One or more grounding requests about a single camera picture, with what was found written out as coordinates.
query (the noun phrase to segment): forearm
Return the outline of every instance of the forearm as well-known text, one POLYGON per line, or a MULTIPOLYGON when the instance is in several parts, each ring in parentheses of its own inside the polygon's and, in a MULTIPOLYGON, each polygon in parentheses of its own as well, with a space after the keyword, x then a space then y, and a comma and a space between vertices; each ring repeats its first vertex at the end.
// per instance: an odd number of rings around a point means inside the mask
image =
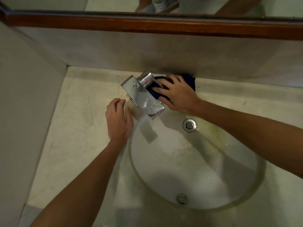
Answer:
POLYGON ((201 100, 191 111, 271 163, 303 176, 303 129, 201 100))
POLYGON ((124 143, 112 143, 40 213, 31 227, 92 226, 124 143))

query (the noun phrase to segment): oval sink basin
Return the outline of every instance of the oval sink basin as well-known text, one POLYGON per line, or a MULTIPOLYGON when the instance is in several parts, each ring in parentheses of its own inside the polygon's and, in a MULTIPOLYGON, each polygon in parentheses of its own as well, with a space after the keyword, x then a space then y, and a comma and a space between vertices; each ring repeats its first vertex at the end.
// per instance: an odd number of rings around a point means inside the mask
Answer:
POLYGON ((221 128, 165 108, 154 120, 143 117, 129 142, 133 167, 157 194, 188 208, 209 210, 237 205, 261 184, 266 162, 221 128), (183 122, 196 122, 186 132, 183 122))

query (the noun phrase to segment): left hand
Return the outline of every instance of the left hand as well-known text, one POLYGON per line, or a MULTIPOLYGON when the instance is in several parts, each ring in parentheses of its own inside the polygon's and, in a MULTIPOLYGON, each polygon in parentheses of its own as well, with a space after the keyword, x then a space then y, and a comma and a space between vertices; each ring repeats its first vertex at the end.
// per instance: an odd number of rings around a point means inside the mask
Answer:
POLYGON ((134 128, 129 107, 125 108, 126 119, 124 118, 125 101, 125 99, 120 98, 113 99, 105 112, 109 139, 114 142, 123 142, 122 144, 127 142, 134 128))

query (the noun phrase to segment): marble backsplash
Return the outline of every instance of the marble backsplash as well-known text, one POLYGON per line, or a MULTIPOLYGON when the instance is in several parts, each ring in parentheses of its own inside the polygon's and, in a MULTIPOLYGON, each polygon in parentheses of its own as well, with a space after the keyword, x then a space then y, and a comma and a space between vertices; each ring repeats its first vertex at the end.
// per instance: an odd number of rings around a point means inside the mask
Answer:
POLYGON ((16 29, 70 66, 303 87, 303 41, 16 29))

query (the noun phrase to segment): chrome faucet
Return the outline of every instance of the chrome faucet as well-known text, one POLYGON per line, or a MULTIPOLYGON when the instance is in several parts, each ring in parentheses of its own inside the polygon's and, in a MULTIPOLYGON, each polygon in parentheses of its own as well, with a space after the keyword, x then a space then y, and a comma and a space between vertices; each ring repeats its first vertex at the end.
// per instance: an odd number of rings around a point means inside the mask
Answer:
POLYGON ((153 82, 163 88, 163 85, 155 79, 151 72, 143 72, 137 79, 130 76, 121 84, 131 101, 137 107, 141 107, 151 119, 164 110, 164 107, 146 90, 146 87, 153 82))

